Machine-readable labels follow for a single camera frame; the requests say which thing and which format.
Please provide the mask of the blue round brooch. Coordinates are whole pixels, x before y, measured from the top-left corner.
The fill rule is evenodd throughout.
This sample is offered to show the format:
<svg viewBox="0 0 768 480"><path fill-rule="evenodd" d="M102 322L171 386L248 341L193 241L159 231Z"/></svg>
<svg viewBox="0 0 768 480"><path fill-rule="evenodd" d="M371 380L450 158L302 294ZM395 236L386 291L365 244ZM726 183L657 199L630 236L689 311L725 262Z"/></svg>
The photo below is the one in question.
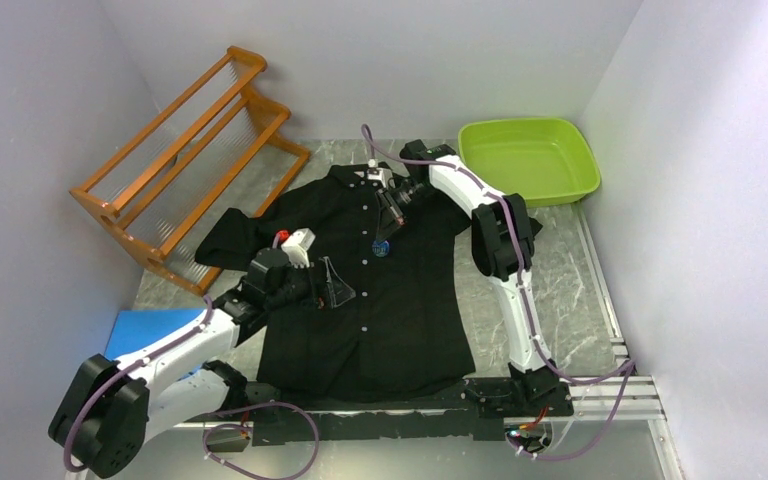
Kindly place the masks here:
<svg viewBox="0 0 768 480"><path fill-rule="evenodd" d="M375 257L385 258L390 254L391 246L388 240L374 241L371 249Z"/></svg>

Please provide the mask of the black button shirt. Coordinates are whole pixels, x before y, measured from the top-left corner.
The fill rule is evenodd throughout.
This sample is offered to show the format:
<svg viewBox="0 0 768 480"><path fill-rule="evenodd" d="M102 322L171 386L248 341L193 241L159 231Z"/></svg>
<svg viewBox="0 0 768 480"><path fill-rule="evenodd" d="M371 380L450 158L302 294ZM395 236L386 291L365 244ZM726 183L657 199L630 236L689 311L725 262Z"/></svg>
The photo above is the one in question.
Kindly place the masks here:
<svg viewBox="0 0 768 480"><path fill-rule="evenodd" d="M196 249L202 265L243 271L280 231L307 228L310 255L331 261L354 297L266 310L257 378L349 401L430 394L472 374L475 361L454 282L455 240L479 222L439 190L407 206L384 256L373 250L380 201L356 166L334 166L259 216L226 210Z"/></svg>

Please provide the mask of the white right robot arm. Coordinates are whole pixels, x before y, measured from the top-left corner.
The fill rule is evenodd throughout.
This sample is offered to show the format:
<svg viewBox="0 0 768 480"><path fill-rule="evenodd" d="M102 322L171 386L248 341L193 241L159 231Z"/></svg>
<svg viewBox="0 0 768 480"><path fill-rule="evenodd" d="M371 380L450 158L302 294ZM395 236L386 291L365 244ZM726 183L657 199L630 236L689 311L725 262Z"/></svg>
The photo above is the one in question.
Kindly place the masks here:
<svg viewBox="0 0 768 480"><path fill-rule="evenodd" d="M395 179L374 157L364 172L376 185L379 202L373 251L382 253L390 238L407 226L405 209L434 191L469 215L472 260L492 286L508 336L511 404L521 414L537 413L560 385L551 370L554 364L541 336L532 292L537 221L528 215L520 195L505 195L481 180L448 146L422 151L417 159L394 160L409 167L408 177Z"/></svg>

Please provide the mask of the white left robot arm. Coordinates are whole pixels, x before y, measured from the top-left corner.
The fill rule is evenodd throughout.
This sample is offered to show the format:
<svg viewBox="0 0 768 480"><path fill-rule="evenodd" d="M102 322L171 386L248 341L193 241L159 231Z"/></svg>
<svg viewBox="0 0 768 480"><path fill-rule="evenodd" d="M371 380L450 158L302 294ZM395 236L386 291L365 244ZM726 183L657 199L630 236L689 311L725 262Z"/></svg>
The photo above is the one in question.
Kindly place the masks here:
<svg viewBox="0 0 768 480"><path fill-rule="evenodd" d="M184 326L115 359L96 354L79 366L48 427L66 470L110 478L149 440L201 415L226 420L223 428L241 434L251 432L243 415L260 409L283 407L309 420L290 403L252 403L247 378L219 357L264 328L281 307L332 310L355 296L327 256L261 250L235 287L217 299L205 297L204 310Z"/></svg>

